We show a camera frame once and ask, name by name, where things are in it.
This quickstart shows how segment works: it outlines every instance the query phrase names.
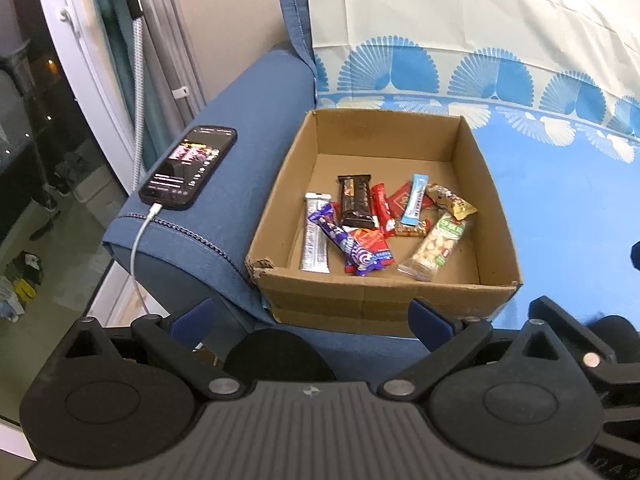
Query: blue sofa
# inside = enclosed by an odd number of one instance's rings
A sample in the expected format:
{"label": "blue sofa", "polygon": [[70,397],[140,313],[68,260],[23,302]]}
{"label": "blue sofa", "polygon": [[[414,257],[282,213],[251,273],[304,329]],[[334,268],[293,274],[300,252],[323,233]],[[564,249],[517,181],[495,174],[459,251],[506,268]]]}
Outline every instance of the blue sofa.
{"label": "blue sofa", "polygon": [[[250,283],[244,258],[284,156],[315,106],[307,2],[280,2],[290,43],[251,65],[190,125],[232,126],[238,142],[189,210],[160,213],[165,224],[149,226],[137,259],[140,283],[169,312],[213,300],[214,329],[204,343],[221,358],[247,333],[276,325]],[[640,230],[624,219],[640,218],[640,201],[628,195],[640,183],[640,160],[622,164],[582,141],[572,152],[554,150],[514,135],[507,121],[476,137],[525,282],[494,326],[519,328],[529,302],[542,294],[583,322],[620,314],[638,325],[640,273],[629,255]],[[131,215],[147,211],[131,196],[104,235],[105,246],[125,268],[142,224]],[[345,381],[376,384],[426,354],[414,339],[279,327],[302,336]]]}

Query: cardboard box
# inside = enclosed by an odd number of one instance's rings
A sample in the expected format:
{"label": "cardboard box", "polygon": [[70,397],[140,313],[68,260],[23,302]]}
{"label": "cardboard box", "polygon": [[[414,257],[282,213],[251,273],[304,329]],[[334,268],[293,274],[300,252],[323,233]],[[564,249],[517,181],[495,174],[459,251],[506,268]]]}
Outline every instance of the cardboard box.
{"label": "cardboard box", "polygon": [[[391,237],[396,264],[367,276],[344,272],[329,243],[330,274],[299,270],[306,192],[338,196],[340,174],[371,174],[393,193],[414,173],[429,175],[476,208],[473,225],[436,282],[398,271],[421,238]],[[280,169],[246,260],[282,323],[322,330],[411,336],[409,302],[424,297],[454,316],[490,317],[522,284],[495,184],[463,118],[391,110],[309,112]]]}

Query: white logo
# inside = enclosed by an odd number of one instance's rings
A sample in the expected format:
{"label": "white logo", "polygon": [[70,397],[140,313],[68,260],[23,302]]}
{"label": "white logo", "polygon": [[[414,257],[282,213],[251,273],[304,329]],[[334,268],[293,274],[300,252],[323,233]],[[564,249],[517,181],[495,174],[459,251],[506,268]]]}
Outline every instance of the white logo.
{"label": "white logo", "polygon": [[307,397],[315,397],[317,394],[320,393],[320,388],[316,388],[315,386],[307,386],[306,388],[304,388],[302,390],[302,392],[307,396]]}

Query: purple candy wrapper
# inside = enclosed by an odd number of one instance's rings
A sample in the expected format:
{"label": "purple candy wrapper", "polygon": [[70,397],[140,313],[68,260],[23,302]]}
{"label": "purple candy wrapper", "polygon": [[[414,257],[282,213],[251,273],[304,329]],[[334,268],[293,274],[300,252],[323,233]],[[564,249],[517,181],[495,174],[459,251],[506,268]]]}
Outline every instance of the purple candy wrapper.
{"label": "purple candy wrapper", "polygon": [[334,206],[329,202],[308,216],[308,220],[316,224],[322,232],[356,265],[356,274],[364,276],[376,269],[384,269],[375,254],[366,250],[347,231],[336,225]]}

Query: white fabric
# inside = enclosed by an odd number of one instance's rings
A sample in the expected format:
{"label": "white fabric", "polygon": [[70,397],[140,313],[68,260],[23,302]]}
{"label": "white fabric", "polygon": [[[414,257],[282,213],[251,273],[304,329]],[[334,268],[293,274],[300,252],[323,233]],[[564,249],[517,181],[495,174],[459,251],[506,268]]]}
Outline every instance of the white fabric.
{"label": "white fabric", "polygon": [[[374,107],[390,95],[463,96],[579,118],[604,136],[604,127],[640,134],[631,117],[640,0],[309,0],[309,9],[319,79],[326,72],[320,105],[324,94],[324,105]],[[386,55],[387,43],[404,58],[366,59]],[[426,51],[434,71],[407,46]]]}

